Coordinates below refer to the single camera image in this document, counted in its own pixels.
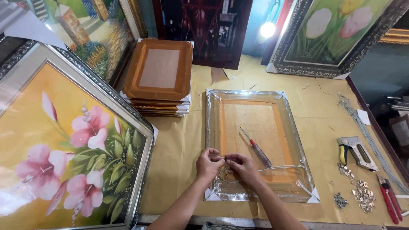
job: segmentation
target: table surface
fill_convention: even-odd
[[[338,171],[339,137],[358,136],[369,154],[380,168],[377,172],[387,178],[378,159],[375,158],[367,140],[359,131],[352,117],[338,106],[338,92],[351,100],[354,108],[360,108],[355,94],[345,80],[271,74],[260,65],[261,58],[241,56],[238,70],[225,70],[227,77],[211,82],[211,68],[193,65],[191,80],[190,114],[178,117],[147,117],[159,129],[157,143],[152,153],[146,184],[143,190],[140,213],[163,213],[196,176],[196,160],[205,148],[206,89],[285,91],[297,130],[303,144],[311,174],[321,202],[285,203],[285,206],[300,221],[351,223],[366,225],[390,225],[391,218],[386,210],[376,174],[356,165],[348,153],[348,167],[358,180],[368,183],[377,200],[376,208],[365,214],[358,207],[350,190],[355,186],[349,178]],[[392,171],[401,178],[388,158],[371,126],[370,134],[387,159]],[[396,194],[400,194],[394,185]],[[334,203],[334,194],[349,202],[343,210]],[[407,199],[398,199],[402,210],[409,209]],[[199,202],[194,215],[260,218],[267,216],[260,203],[246,201],[203,201]],[[409,227],[409,217],[398,226]]]

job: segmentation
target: screwdriver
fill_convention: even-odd
[[[264,166],[267,168],[271,168],[272,164],[270,160],[267,158],[267,156],[264,154],[264,152],[259,148],[259,146],[249,137],[249,135],[244,131],[242,127],[240,129],[243,131],[243,133],[246,135],[246,137],[250,140],[250,144],[252,144],[253,150],[256,153],[257,157],[261,160]]]

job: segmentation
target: yellow tulip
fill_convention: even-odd
[[[349,15],[354,10],[356,10],[364,0],[344,0],[342,5],[339,7],[339,11],[342,15]]]

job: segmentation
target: tulip painting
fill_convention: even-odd
[[[24,198],[0,197],[5,229],[124,223],[146,142],[134,126],[46,64],[0,127],[3,184]]]
[[[391,0],[315,0],[284,61],[338,66]]]

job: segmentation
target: hand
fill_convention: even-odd
[[[229,170],[229,173],[238,173],[246,184],[255,190],[257,185],[263,184],[263,178],[261,177],[256,164],[251,157],[247,157],[240,153],[230,153],[226,156],[227,165],[233,170]]]
[[[219,151],[212,148],[205,149],[196,161],[196,180],[202,180],[209,184],[217,175],[218,169],[225,164],[225,160],[218,155]]]

